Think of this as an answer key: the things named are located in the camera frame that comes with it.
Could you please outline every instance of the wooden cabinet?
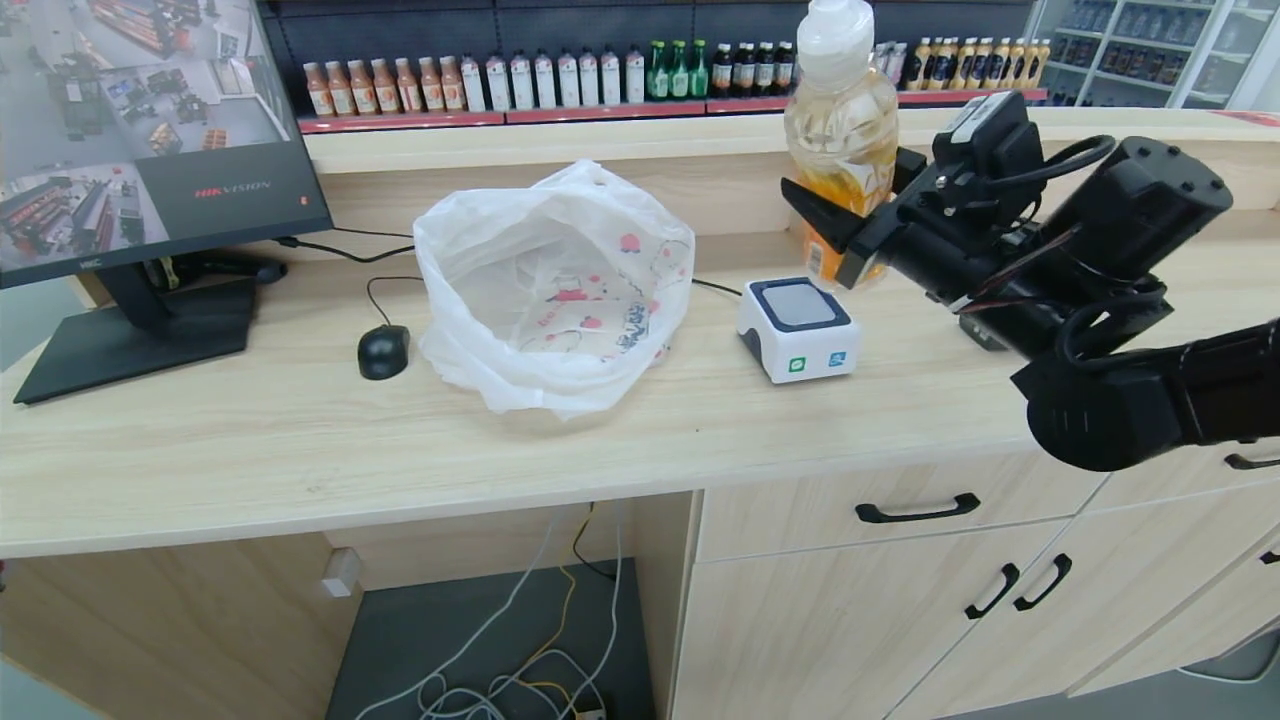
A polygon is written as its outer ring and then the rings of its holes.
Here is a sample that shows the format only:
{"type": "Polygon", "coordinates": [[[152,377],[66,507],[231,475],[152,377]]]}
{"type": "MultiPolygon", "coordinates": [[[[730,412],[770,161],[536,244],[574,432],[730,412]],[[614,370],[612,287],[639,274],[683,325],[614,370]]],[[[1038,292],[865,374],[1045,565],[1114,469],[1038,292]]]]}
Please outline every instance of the wooden cabinet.
{"type": "Polygon", "coordinates": [[[1082,514],[891,720],[1066,691],[1254,546],[1276,507],[1280,482],[1082,514]]]}
{"type": "Polygon", "coordinates": [[[673,717],[883,717],[1065,521],[694,566],[673,717]]]}
{"type": "Polygon", "coordinates": [[[1091,693],[1225,655],[1280,618],[1280,528],[1076,685],[1091,693]]]}
{"type": "Polygon", "coordinates": [[[1032,451],[714,488],[705,495],[698,559],[1064,518],[1105,477],[1032,451]]]}

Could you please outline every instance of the cabinet door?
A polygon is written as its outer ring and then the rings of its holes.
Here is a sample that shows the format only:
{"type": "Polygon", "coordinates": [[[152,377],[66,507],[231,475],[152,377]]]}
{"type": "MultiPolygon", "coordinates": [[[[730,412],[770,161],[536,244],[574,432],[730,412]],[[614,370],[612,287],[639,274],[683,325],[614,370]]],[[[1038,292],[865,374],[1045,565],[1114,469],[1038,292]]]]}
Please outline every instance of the cabinet door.
{"type": "Polygon", "coordinates": [[[1280,529],[1070,694],[1225,655],[1280,618],[1280,529]]]}
{"type": "Polygon", "coordinates": [[[891,719],[1066,691],[1256,544],[1276,507],[1280,482],[1082,514],[891,719]],[[1059,556],[1070,560],[1060,582],[1059,556]]]}
{"type": "Polygon", "coordinates": [[[883,717],[1065,524],[695,565],[673,717],[883,717]]]}

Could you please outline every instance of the black drawer handle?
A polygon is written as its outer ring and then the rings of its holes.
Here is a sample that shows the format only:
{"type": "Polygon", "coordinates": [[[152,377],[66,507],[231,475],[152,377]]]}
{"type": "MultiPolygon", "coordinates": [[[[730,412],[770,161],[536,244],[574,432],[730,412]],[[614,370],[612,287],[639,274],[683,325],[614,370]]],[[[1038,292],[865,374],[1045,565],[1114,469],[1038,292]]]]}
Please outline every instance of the black drawer handle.
{"type": "Polygon", "coordinates": [[[978,610],[978,607],[974,605],[965,607],[964,609],[965,618],[970,620],[977,620],[983,615],[991,612],[992,609],[995,609],[996,605],[998,605],[1000,601],[1004,600],[1006,594],[1009,594],[1009,591],[1014,589],[1014,585],[1018,584],[1018,578],[1023,575],[1021,573],[1018,571],[1018,566],[1014,565],[1012,562],[1006,562],[1005,566],[1000,569],[1000,571],[1005,575],[1005,587],[1001,588],[998,593],[996,593],[996,597],[992,598],[991,605],[988,605],[987,607],[983,607],[982,610],[978,610]]]}
{"type": "Polygon", "coordinates": [[[1064,552],[1053,559],[1053,566],[1057,568],[1057,577],[1053,578],[1053,582],[1050,583],[1047,588],[1044,588],[1044,592],[1042,592],[1041,596],[1037,597],[1036,600],[1027,600],[1025,597],[1015,600],[1014,601],[1015,610],[1018,610],[1019,612],[1025,612],[1032,607],[1036,607],[1046,597],[1048,597],[1048,593],[1053,592],[1053,589],[1057,588],[1059,583],[1066,579],[1066,574],[1071,571],[1071,559],[1068,557],[1066,553],[1064,552]]]}
{"type": "Polygon", "coordinates": [[[937,512],[914,512],[910,515],[886,515],[879,507],[876,507],[870,502],[864,502],[858,507],[854,507],[854,512],[858,512],[858,519],[863,523],[914,523],[916,520],[936,520],[938,518],[955,518],[957,515],[968,515],[978,509],[982,501],[978,496],[972,492],[963,492],[956,496],[956,506],[950,510],[938,510],[937,512]]]}
{"type": "Polygon", "coordinates": [[[1280,457],[1275,460],[1249,460],[1239,452],[1233,452],[1222,459],[1236,470],[1261,470],[1262,468],[1280,468],[1280,457]]]}

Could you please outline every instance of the mouse cable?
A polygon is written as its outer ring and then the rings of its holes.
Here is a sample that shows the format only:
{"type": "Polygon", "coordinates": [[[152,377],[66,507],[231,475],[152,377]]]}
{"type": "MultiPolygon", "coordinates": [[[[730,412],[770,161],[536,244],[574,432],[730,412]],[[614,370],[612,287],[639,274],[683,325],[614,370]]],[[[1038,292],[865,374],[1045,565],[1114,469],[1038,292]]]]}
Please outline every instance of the mouse cable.
{"type": "Polygon", "coordinates": [[[378,314],[383,316],[383,324],[384,325],[389,325],[389,324],[392,324],[392,319],[387,316],[387,313],[383,310],[383,306],[379,305],[378,300],[374,299],[374,283],[378,282],[378,281],[419,281],[419,282],[422,282],[422,277],[421,275],[376,275],[376,277],[369,278],[369,282],[365,283],[365,295],[367,295],[369,296],[369,301],[374,304],[374,310],[378,310],[378,314]]]}

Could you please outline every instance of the black mouse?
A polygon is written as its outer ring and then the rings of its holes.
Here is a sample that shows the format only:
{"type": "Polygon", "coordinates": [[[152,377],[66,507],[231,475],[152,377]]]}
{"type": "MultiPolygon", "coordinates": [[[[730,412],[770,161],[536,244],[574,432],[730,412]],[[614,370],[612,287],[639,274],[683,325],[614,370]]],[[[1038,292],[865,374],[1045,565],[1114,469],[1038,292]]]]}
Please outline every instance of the black mouse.
{"type": "Polygon", "coordinates": [[[408,365],[408,328],[378,325],[369,331],[360,338],[356,360],[365,379],[394,378],[408,365]]]}

